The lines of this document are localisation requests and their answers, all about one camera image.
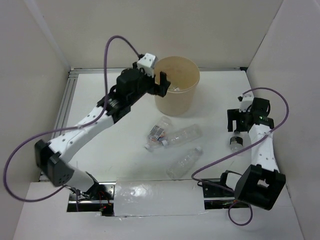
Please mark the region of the red cap red label bottle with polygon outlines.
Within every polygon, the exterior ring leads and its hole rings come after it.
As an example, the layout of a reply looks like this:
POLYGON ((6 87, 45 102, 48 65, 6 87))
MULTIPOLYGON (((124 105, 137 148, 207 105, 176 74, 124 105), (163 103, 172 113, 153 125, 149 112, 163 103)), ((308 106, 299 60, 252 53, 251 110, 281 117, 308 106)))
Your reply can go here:
POLYGON ((181 89, 178 86, 170 85, 168 91, 179 92, 181 89))

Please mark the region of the black label small bottle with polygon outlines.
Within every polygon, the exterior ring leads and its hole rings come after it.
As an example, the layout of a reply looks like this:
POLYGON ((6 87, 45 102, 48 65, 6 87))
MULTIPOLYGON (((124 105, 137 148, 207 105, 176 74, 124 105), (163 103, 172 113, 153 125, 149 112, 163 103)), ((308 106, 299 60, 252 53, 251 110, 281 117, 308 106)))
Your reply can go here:
POLYGON ((233 153, 236 153, 244 148, 244 139, 240 132, 233 132, 233 135, 229 140, 229 146, 233 153))

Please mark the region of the blue label clear bottle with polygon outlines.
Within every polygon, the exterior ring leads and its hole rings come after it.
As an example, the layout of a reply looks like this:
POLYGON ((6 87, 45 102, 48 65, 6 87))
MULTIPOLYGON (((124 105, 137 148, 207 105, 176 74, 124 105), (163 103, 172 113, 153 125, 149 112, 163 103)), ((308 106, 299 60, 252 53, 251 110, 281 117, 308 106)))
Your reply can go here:
POLYGON ((172 126, 172 121, 168 117, 162 116, 146 136, 144 148, 147 151, 152 152, 154 149, 162 147, 162 141, 165 139, 172 126))

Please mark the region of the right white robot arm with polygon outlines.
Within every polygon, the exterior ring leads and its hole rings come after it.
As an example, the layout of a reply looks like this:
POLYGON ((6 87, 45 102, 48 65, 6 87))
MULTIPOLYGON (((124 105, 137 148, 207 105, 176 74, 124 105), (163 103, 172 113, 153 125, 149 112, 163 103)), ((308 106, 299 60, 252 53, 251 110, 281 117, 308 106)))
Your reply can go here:
POLYGON ((261 209, 271 210, 279 197, 286 177, 280 173, 273 147, 274 120, 269 117, 270 101, 244 94, 238 97, 239 108, 227 110, 227 130, 233 135, 229 140, 233 152, 244 149, 242 133, 248 133, 251 148, 251 164, 237 181, 219 182, 218 190, 223 196, 233 192, 235 199, 261 209))

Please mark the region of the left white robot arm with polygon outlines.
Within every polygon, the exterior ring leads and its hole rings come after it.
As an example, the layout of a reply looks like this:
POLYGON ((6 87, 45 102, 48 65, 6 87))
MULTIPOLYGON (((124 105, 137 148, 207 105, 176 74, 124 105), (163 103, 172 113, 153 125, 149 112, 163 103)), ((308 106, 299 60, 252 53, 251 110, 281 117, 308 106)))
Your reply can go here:
POLYGON ((55 187, 69 187, 92 200, 105 188, 88 172, 69 164, 73 156, 96 135, 113 126, 131 110, 146 93, 164 97, 170 86, 163 71, 148 76, 136 64, 124 69, 116 79, 116 85, 83 118, 75 130, 68 131, 45 142, 35 143, 36 165, 55 187))

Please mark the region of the beige round plastic bin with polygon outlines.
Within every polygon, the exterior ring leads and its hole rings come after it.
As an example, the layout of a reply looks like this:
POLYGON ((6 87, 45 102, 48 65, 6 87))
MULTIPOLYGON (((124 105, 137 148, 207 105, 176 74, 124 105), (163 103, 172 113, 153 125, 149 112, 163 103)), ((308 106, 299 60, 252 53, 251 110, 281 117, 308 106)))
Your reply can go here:
POLYGON ((181 56, 168 56, 157 62, 155 73, 164 72, 170 86, 177 86, 180 91, 167 91, 164 97, 155 96, 157 109, 168 116, 184 114, 190 107, 194 98, 196 87, 200 81, 198 66, 188 58, 181 56))

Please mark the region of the clear bottle white cap upper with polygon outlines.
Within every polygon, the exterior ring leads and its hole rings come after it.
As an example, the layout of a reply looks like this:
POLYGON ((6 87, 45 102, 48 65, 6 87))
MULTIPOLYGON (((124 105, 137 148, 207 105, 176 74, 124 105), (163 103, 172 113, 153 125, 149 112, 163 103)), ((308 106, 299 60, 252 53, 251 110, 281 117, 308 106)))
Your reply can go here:
POLYGON ((177 147, 192 142, 202 136, 202 130, 198 124, 193 124, 177 131, 170 132, 160 143, 165 148, 177 147))

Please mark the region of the clear bottle white cap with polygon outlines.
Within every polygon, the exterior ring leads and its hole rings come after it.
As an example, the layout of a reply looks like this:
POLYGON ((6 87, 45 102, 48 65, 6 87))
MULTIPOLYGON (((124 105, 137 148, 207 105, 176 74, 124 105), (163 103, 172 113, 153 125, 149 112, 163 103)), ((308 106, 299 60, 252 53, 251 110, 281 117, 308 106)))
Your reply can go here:
POLYGON ((192 142, 202 136, 202 130, 198 124, 193 124, 177 131, 170 132, 160 143, 165 148, 177 147, 192 142))
POLYGON ((166 170, 167 176, 172 180, 180 180, 195 165, 202 154, 203 149, 200 146, 190 149, 172 162, 166 170))

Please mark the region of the clear bottle white cap lower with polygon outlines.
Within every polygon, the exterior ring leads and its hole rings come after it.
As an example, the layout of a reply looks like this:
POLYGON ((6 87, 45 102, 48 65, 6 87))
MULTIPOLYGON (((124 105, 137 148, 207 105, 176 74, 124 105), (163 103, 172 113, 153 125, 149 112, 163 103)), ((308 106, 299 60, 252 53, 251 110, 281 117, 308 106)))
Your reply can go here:
POLYGON ((195 165, 202 154, 203 149, 200 146, 190 149, 172 162, 166 170, 167 176, 172 180, 180 180, 195 165))

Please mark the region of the white taped cover sheet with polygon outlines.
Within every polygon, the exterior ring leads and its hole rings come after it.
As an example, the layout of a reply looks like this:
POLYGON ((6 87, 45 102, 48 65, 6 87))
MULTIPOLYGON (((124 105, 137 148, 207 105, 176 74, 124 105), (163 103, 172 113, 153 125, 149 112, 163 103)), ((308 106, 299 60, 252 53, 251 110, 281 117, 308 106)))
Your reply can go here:
POLYGON ((193 216, 206 212, 203 190, 194 180, 118 181, 117 217, 193 216))

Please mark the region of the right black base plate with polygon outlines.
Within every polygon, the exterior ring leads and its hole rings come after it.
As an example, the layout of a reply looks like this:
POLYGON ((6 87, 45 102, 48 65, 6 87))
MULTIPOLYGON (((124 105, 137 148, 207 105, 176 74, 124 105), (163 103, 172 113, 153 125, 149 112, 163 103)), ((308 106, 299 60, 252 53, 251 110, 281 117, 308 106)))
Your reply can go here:
POLYGON ((205 210, 228 209, 235 202, 234 195, 229 191, 200 181, 197 185, 203 192, 205 210))

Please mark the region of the left metal base mount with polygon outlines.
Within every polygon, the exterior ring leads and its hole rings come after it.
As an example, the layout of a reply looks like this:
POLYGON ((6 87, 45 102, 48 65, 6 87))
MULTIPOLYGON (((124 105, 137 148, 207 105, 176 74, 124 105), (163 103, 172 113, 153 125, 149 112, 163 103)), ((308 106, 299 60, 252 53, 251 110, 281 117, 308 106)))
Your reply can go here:
POLYGON ((113 217, 116 182, 100 182, 99 184, 99 192, 92 197, 84 193, 77 195, 75 190, 71 190, 66 211, 69 213, 94 212, 101 216, 113 217))

